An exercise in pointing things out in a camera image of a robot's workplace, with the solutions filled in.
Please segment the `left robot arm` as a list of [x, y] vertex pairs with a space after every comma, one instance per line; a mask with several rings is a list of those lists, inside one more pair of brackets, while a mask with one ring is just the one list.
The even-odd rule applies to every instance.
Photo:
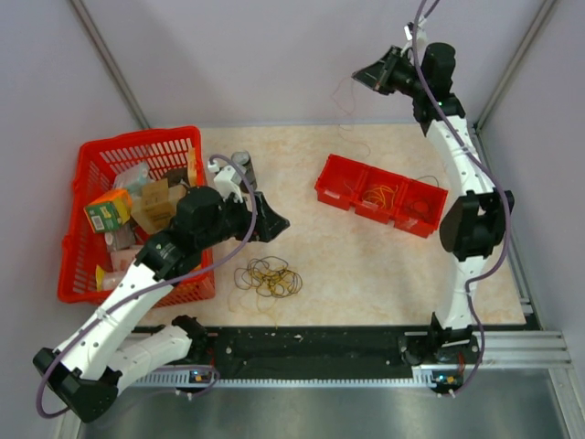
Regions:
[[212, 187], [187, 191], [165, 229], [152, 235], [122, 280], [91, 318], [56, 348], [42, 348], [33, 364], [41, 389], [51, 389], [85, 423], [107, 412], [129, 386], [164, 365], [207, 354], [205, 330], [179, 316], [152, 336], [125, 347], [144, 315], [180, 283], [215, 270], [202, 266], [205, 250], [229, 239], [270, 242], [289, 228], [260, 192], [247, 205]]

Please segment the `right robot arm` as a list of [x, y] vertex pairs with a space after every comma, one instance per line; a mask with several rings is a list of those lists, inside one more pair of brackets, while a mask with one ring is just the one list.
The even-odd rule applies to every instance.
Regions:
[[455, 200], [439, 227], [442, 248], [450, 254], [452, 273], [447, 293], [431, 315], [424, 336], [405, 336], [402, 356], [418, 366], [426, 361], [457, 361], [469, 354], [481, 359], [484, 345], [473, 335], [482, 325], [474, 309], [478, 284], [502, 265], [484, 267], [495, 247], [509, 245], [514, 195], [496, 182], [470, 140], [461, 102], [452, 92], [456, 51], [435, 42], [422, 56], [393, 46], [352, 79], [382, 95], [399, 92], [412, 99], [413, 115], [441, 156]]

